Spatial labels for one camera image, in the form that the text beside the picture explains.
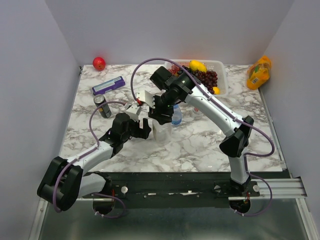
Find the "blue small water bottle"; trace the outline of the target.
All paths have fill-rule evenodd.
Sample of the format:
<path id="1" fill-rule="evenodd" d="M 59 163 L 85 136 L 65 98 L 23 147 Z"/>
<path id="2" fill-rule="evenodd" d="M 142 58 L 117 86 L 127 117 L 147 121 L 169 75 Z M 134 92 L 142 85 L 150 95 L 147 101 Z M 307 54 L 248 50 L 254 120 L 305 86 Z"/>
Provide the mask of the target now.
<path id="1" fill-rule="evenodd" d="M 173 106 L 173 115 L 171 123 L 174 126 L 178 126 L 182 122 L 182 112 L 178 104 Z"/>

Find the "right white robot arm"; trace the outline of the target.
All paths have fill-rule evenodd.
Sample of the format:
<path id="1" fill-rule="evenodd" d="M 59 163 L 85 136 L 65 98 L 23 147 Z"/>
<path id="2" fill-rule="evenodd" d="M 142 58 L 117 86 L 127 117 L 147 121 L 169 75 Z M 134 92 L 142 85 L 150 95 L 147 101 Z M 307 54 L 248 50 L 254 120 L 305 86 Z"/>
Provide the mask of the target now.
<path id="1" fill-rule="evenodd" d="M 232 182 L 230 191 L 241 196 L 248 190 L 249 174 L 246 170 L 244 153 L 249 144 L 252 117 L 243 118 L 232 113 L 224 104 L 211 95 L 203 85 L 199 85 L 191 74 L 185 72 L 176 77 L 163 66 L 159 67 L 150 77 L 153 84 L 165 92 L 160 97 L 155 97 L 155 109 L 149 111 L 149 117 L 159 120 L 163 125 L 169 121 L 168 117 L 161 119 L 161 114 L 169 112 L 169 106 L 177 101 L 185 102 L 202 112 L 225 135 L 220 143 L 220 150 L 228 156 Z"/>

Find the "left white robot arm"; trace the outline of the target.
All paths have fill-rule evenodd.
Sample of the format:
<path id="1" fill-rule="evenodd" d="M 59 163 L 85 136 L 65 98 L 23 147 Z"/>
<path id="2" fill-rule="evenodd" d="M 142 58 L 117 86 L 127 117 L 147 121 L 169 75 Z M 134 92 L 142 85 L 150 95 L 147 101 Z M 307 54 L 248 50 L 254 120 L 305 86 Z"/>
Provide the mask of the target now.
<path id="1" fill-rule="evenodd" d="M 58 212 L 68 210 L 77 198 L 91 193 L 107 197 L 111 185 L 102 175 L 89 171 L 118 154 L 131 138 L 147 139 L 151 130 L 147 118 L 134 120 L 127 113 L 118 113 L 111 128 L 94 146 L 73 157 L 57 156 L 50 162 L 37 195 Z"/>

